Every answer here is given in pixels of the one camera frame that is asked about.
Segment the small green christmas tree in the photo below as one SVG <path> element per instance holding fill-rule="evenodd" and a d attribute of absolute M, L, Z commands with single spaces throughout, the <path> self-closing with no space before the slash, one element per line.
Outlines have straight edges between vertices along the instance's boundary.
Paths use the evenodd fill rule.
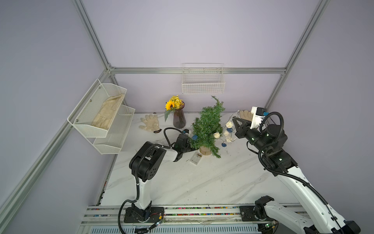
<path fill-rule="evenodd" d="M 199 112 L 199 117 L 196 117 L 191 125 L 192 136 L 198 136 L 197 140 L 191 139 L 191 146 L 195 150 L 205 147 L 213 156 L 220 159 L 219 148 L 215 145 L 217 138 L 215 138 L 213 134 L 219 132 L 221 136 L 223 133 L 221 117 L 225 108 L 223 106 L 224 103 L 216 96 L 211 97 L 215 100 L 215 105 L 203 107 L 201 112 Z"/>

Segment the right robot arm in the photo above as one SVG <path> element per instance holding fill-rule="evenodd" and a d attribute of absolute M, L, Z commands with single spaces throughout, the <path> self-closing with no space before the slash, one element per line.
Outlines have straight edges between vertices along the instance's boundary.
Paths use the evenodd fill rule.
<path fill-rule="evenodd" d="M 264 116 L 259 127 L 254 121 L 233 118 L 237 138 L 247 139 L 258 150 L 264 169 L 281 181 L 308 213 L 305 218 L 280 205 L 270 196 L 256 200 L 253 215 L 258 220 L 267 218 L 282 223 L 297 234 L 359 234 L 361 228 L 353 220 L 346 220 L 329 205 L 327 200 L 306 179 L 296 161 L 283 150 L 288 137 L 284 119 L 278 112 Z"/>

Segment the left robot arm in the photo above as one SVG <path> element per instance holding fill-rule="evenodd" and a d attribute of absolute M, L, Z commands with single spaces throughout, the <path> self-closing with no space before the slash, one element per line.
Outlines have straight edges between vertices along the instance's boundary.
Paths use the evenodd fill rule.
<path fill-rule="evenodd" d="M 180 134 L 174 144 L 164 146 L 147 141 L 135 154 L 129 163 L 131 174 L 136 185 L 136 197 L 127 200 L 130 203 L 126 208 L 123 218 L 124 223 L 151 223 L 163 218 L 165 209 L 154 207 L 151 200 L 151 182 L 161 164 L 165 161 L 177 162 L 184 153 L 193 151 L 191 138 L 186 134 Z"/>

